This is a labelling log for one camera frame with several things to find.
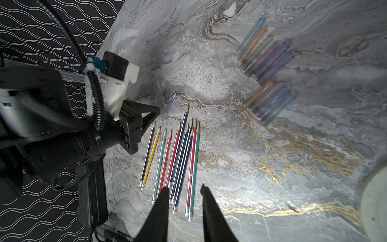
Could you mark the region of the red pencil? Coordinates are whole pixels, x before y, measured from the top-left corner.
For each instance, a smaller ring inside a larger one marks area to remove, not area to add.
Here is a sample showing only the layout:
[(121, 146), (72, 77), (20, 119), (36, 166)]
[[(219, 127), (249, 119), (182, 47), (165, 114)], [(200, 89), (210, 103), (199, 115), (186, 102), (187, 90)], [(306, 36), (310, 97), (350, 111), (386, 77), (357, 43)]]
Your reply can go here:
[(159, 184), (159, 189), (158, 189), (159, 194), (160, 194), (162, 188), (164, 187), (164, 178), (165, 178), (166, 167), (167, 167), (167, 163), (168, 163), (168, 155), (169, 155), (169, 150), (170, 150), (170, 145), (171, 145), (171, 139), (172, 139), (172, 131), (170, 131), (168, 139), (167, 139), (165, 157), (164, 157), (164, 162), (163, 162), (163, 166), (162, 166), (162, 173), (161, 173), (160, 184)]
[(168, 170), (168, 176), (167, 176), (167, 180), (165, 183), (165, 186), (168, 188), (170, 187), (170, 184), (171, 184), (170, 180), (171, 180), (171, 176), (172, 176), (172, 171), (173, 171), (176, 151), (177, 151), (177, 147), (178, 147), (178, 142), (179, 142), (179, 138), (180, 138), (180, 133), (181, 133), (181, 122), (179, 123), (178, 129), (176, 131), (174, 146), (173, 146), (172, 155), (171, 155), (171, 159), (170, 159), (170, 166), (169, 166), (169, 170)]
[(190, 167), (189, 167), (189, 177), (188, 177), (188, 190), (187, 190), (187, 201), (186, 201), (186, 210), (185, 216), (188, 217), (190, 200), (191, 200), (191, 190), (192, 190), (192, 177), (193, 177), (193, 166), (194, 166), (194, 158), (195, 158), (195, 144), (196, 144), (196, 136), (197, 136), (197, 119), (193, 123), (193, 138), (191, 144), (191, 154), (190, 154)]

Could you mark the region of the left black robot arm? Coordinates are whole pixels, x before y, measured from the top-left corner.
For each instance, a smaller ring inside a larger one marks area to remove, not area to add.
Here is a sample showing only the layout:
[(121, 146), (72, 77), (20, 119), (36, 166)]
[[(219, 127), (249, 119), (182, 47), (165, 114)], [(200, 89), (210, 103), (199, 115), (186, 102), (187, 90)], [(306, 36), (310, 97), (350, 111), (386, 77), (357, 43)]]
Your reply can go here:
[(122, 145), (129, 154), (160, 114), (160, 108), (123, 100), (133, 65), (106, 52), (87, 57), (65, 21), (48, 1), (40, 8), (69, 41), (92, 91), (92, 115), (73, 116), (59, 71), (39, 66), (1, 66), (1, 190), (22, 193), (23, 174), (29, 173), (55, 190), (59, 171), (105, 150)]

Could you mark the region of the pale green clear cap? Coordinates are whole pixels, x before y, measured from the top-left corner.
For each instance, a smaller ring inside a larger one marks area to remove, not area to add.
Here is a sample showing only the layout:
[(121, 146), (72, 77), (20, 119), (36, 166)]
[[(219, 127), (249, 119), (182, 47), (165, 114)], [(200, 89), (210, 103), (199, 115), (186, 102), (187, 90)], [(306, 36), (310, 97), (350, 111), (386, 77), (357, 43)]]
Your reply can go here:
[(261, 55), (262, 51), (264, 51), (267, 48), (267, 46), (272, 42), (272, 40), (273, 40), (272, 35), (267, 36), (257, 46), (257, 48), (252, 52), (252, 54), (245, 60), (245, 62), (243, 62), (240, 65), (240, 68), (242, 68), (243, 70), (246, 70), (253, 63), (253, 61)]

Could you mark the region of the pink clear pencil cap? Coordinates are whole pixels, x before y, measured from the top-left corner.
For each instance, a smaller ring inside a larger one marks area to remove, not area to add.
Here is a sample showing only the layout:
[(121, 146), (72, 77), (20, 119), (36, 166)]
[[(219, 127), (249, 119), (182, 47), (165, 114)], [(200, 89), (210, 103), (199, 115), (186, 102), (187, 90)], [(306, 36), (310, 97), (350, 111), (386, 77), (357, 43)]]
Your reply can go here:
[(273, 43), (246, 71), (246, 76), (249, 78), (254, 72), (255, 69), (263, 62), (263, 60), (272, 54), (273, 51), (277, 50), (279, 44), (277, 42)]

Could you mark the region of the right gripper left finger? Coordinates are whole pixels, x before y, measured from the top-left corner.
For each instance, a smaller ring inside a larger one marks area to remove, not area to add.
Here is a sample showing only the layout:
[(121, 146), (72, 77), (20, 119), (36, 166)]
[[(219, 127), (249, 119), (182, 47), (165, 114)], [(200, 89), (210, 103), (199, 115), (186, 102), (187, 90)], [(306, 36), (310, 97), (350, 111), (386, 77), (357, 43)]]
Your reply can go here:
[(168, 235), (169, 188), (163, 187), (135, 242), (166, 242)]

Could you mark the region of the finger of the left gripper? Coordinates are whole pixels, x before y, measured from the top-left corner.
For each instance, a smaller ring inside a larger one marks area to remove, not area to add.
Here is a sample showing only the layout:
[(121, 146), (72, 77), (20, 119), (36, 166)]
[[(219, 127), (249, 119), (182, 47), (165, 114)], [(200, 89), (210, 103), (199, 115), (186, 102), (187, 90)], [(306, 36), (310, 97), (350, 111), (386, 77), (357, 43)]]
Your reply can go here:
[(125, 111), (128, 113), (127, 117), (129, 118), (128, 126), (130, 132), (139, 130), (141, 133), (145, 133), (160, 115), (160, 108), (157, 106), (129, 100), (125, 101)]

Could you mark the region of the teal clear pencil cap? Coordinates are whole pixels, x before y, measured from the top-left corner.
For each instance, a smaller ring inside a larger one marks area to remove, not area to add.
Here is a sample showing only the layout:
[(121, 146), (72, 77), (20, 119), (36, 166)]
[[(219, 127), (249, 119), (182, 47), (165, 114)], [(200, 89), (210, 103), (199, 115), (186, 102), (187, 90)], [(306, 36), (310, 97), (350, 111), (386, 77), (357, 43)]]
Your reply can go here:
[(291, 103), (296, 97), (292, 94), (286, 94), (281, 99), (279, 99), (273, 107), (265, 114), (262, 118), (261, 123), (264, 126), (267, 126), (273, 119), (275, 119), (278, 114), (285, 109), (289, 103)]

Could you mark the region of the purple clear pencil cap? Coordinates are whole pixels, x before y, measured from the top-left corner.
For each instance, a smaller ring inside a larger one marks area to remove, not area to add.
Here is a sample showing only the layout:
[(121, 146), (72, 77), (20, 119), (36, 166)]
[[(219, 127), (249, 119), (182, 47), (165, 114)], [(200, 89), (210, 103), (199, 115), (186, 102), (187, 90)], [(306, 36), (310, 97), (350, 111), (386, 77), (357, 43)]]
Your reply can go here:
[(271, 55), (266, 57), (263, 62), (255, 69), (253, 75), (258, 77), (260, 74), (262, 74), (263, 71), (271, 64), (273, 64), (282, 54), (284, 54), (289, 49), (289, 47), (290, 45), (288, 42), (283, 42), (281, 45), (279, 45), (277, 50), (273, 51)]

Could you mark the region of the light blue clear cap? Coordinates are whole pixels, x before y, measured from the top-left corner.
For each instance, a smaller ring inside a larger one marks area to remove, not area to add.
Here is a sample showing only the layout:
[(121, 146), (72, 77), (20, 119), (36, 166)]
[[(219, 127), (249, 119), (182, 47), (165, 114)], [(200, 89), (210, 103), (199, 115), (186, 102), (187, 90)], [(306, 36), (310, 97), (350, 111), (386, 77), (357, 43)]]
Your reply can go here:
[(242, 52), (246, 49), (252, 38), (255, 36), (255, 34), (258, 32), (258, 30), (264, 25), (265, 19), (259, 18), (253, 28), (249, 31), (247, 36), (244, 38), (242, 43), (239, 45), (239, 47), (236, 49), (236, 52), (238, 54), (242, 54)]

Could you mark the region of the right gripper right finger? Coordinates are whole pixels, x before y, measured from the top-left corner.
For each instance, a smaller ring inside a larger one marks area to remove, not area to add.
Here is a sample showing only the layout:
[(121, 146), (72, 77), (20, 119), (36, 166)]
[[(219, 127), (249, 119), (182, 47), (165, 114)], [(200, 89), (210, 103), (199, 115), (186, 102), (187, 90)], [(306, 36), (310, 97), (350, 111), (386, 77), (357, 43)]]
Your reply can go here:
[(228, 226), (210, 189), (202, 185), (203, 228), (205, 242), (238, 242)]

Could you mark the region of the yellow pencil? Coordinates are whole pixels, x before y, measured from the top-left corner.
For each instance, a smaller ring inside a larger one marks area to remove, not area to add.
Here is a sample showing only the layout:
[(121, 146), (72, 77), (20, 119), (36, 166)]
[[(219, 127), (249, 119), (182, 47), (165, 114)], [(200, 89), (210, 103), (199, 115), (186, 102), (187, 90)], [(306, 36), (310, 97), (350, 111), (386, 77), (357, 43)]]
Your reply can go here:
[(152, 161), (153, 161), (153, 158), (154, 158), (154, 154), (155, 154), (155, 151), (156, 151), (156, 147), (157, 147), (158, 139), (159, 139), (159, 136), (160, 136), (160, 132), (161, 132), (161, 127), (159, 127), (159, 129), (158, 129), (158, 131), (156, 133), (156, 138), (154, 140), (151, 156), (150, 156), (150, 159), (149, 159), (149, 162), (148, 162), (148, 165), (147, 165), (147, 169), (146, 169), (145, 177), (144, 177), (144, 180), (143, 180), (143, 183), (142, 183), (142, 186), (141, 186), (141, 190), (143, 190), (145, 188), (145, 185), (146, 185), (146, 182), (147, 182), (147, 178), (148, 178), (148, 175), (149, 175), (149, 172), (150, 172), (150, 168), (151, 168), (151, 164), (152, 164)]

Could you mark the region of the violet clear pencil cap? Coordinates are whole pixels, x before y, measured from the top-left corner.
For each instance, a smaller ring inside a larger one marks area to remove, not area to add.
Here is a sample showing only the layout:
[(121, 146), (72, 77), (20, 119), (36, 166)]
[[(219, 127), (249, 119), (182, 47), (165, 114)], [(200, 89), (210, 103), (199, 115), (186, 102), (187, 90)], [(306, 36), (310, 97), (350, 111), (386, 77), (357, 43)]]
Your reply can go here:
[(261, 85), (267, 79), (273, 77), (278, 71), (285, 67), (294, 58), (295, 56), (292, 52), (285, 53), (282, 57), (280, 57), (277, 61), (271, 64), (268, 68), (264, 70), (262, 74), (258, 76), (257, 82)]

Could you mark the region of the black pencil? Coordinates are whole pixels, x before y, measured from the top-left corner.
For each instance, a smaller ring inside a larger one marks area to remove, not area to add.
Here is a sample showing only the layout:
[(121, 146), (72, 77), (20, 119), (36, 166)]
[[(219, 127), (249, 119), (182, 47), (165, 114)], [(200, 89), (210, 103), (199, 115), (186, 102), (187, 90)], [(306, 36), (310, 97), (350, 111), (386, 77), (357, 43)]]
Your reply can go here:
[(142, 183), (143, 183), (143, 180), (144, 180), (144, 177), (145, 177), (146, 168), (147, 168), (148, 159), (149, 159), (150, 150), (151, 150), (151, 143), (152, 143), (153, 136), (154, 136), (154, 133), (155, 133), (155, 127), (156, 127), (156, 122), (153, 123), (152, 129), (151, 129), (151, 133), (150, 133), (150, 139), (149, 139), (149, 142), (148, 142), (148, 147), (147, 147), (145, 162), (144, 162), (144, 166), (143, 166), (143, 171), (142, 171), (141, 179), (140, 179), (140, 182), (139, 182), (139, 186), (140, 187), (142, 186)]

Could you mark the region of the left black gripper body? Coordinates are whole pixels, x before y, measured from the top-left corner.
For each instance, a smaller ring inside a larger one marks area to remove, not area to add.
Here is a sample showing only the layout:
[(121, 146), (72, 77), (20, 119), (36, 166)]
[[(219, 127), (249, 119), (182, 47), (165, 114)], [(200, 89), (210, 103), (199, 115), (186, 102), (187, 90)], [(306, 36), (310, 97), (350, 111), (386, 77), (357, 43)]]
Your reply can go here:
[(121, 106), (120, 114), (121, 146), (130, 154), (138, 152), (138, 143), (142, 137), (142, 114), (135, 102), (125, 100)]

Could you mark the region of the blue clear pencil cap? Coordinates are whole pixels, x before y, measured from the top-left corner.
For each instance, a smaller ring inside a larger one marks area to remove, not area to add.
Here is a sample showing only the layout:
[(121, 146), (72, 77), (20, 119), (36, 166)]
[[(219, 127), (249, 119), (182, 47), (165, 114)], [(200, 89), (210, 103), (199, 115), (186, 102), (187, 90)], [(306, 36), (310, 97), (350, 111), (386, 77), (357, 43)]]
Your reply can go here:
[(172, 98), (170, 99), (170, 101), (165, 109), (165, 113), (169, 113), (172, 110), (172, 107), (177, 99), (177, 96), (178, 96), (178, 93), (173, 94)]

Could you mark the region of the orange clear pencil cap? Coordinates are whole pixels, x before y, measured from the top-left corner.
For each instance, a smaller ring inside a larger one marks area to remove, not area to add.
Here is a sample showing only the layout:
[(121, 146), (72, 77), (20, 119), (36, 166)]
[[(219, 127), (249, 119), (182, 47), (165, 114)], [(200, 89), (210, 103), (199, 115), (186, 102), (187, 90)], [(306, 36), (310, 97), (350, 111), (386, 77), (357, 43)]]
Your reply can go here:
[(242, 63), (244, 62), (247, 57), (257, 48), (259, 42), (263, 38), (263, 36), (267, 33), (267, 28), (261, 27), (257, 33), (254, 35), (254, 37), (250, 40), (245, 50), (242, 52), (241, 56), (238, 58), (238, 60)]

